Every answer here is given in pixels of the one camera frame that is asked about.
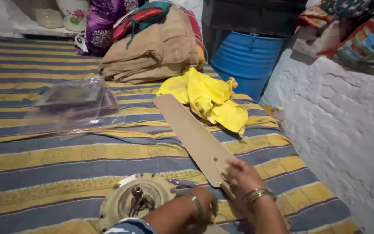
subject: yellow and blue striped bedsheet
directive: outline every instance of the yellow and blue striped bedsheet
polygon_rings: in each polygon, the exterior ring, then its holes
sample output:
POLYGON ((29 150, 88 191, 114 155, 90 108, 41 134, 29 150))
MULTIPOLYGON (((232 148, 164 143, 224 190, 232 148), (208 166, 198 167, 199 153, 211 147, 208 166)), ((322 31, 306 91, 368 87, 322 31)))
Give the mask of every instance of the yellow and blue striped bedsheet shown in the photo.
MULTIPOLYGON (((213 189, 152 103, 160 83, 109 82, 125 122, 120 127, 63 139, 22 136, 28 106, 60 82, 96 73, 98 57, 76 55, 71 41, 0 37, 0 233, 98 233, 101 202, 122 178, 140 172, 193 179, 219 199, 216 223, 230 233, 249 233, 213 189)), ((219 78, 210 66, 204 73, 219 78)), ((275 121, 247 95, 233 99, 248 110, 245 137, 205 125, 236 157, 255 165, 278 195, 295 233, 361 232, 347 206, 299 159, 275 121)))

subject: pink flower print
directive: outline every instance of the pink flower print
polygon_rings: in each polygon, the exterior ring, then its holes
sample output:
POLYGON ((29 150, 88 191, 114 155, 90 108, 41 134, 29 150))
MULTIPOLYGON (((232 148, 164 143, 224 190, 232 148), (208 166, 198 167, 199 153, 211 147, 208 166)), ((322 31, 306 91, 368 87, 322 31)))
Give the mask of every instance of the pink flower print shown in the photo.
POLYGON ((84 12, 82 10, 76 10, 76 11, 74 11, 74 16, 79 20, 83 19, 84 18, 84 12))

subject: whitewashed brick wall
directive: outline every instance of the whitewashed brick wall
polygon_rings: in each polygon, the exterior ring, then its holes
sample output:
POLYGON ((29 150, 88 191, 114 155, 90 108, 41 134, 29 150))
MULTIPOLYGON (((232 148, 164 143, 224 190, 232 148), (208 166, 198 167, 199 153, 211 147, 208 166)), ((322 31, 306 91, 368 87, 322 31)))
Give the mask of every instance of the whitewashed brick wall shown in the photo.
POLYGON ((261 103, 284 107, 282 127, 302 160, 374 234, 374 76, 325 57, 306 65, 291 53, 283 52, 261 103))

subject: folded brown cloth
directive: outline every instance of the folded brown cloth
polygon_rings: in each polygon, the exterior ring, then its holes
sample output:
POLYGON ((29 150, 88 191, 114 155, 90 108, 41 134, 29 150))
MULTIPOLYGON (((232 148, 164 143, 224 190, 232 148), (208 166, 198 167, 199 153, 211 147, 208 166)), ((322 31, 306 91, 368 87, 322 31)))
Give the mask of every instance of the folded brown cloth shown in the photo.
POLYGON ((119 83, 139 84, 180 76, 196 67, 196 38, 188 16, 171 6, 164 23, 156 23, 115 42, 99 64, 99 73, 119 83))

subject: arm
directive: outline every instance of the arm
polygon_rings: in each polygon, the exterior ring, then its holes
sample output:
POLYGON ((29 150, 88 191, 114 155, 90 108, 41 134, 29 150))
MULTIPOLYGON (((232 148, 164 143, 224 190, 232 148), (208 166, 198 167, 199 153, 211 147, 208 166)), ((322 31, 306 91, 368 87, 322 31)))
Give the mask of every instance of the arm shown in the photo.
MULTIPOLYGON (((214 199, 213 195, 202 187, 189 189, 188 192, 197 197, 204 215, 210 217, 210 204, 214 199)), ((155 209, 142 219, 149 223, 157 234, 171 234, 178 233, 186 224, 195 221, 196 216, 197 208, 192 199, 180 196, 155 209)))
MULTIPOLYGON (((231 185, 240 187, 245 193, 255 189, 266 189, 261 176, 254 167, 238 159, 226 161, 226 178, 231 185)), ((253 204, 255 220, 249 220, 258 234, 287 234, 283 216, 271 196, 262 196, 253 204)))

